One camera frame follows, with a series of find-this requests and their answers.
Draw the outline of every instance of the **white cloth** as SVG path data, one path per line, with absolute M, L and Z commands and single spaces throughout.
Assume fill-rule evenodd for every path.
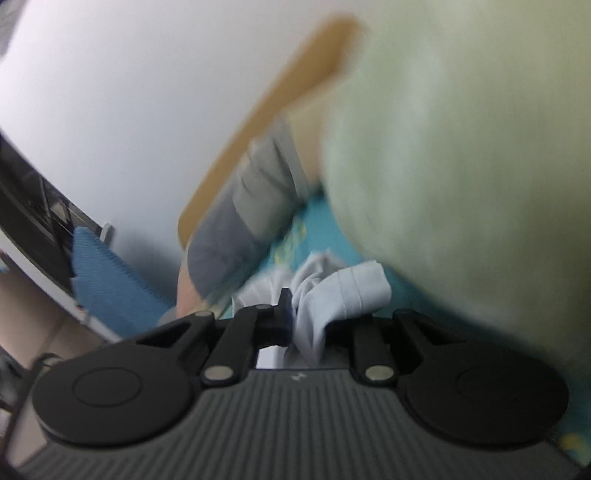
M 234 314 L 246 306 L 276 304 L 282 288 L 289 288 L 293 295 L 293 345 L 301 359 L 285 348 L 269 347 L 259 352 L 257 368 L 319 366 L 326 326 L 373 313 L 389 303 L 392 293 L 384 269 L 376 261 L 346 267 L 330 252 L 312 253 L 295 273 L 276 267 L 253 277 L 232 297 Z M 334 365 L 335 361 L 333 358 L 329 363 Z

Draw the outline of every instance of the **beige floor tile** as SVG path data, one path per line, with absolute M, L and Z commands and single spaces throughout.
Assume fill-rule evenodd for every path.
M 40 353 L 65 311 L 18 267 L 0 273 L 0 345 L 24 367 Z
M 76 319 L 66 314 L 63 317 L 60 330 L 45 350 L 67 360 L 95 350 L 101 345 L 103 345 L 103 340 L 97 334 L 86 329 Z

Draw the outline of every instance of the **blue towel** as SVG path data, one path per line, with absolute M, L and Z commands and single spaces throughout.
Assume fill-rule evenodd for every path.
M 74 232 L 72 267 L 76 275 L 72 286 L 80 304 L 124 338 L 156 327 L 174 306 L 88 228 Z

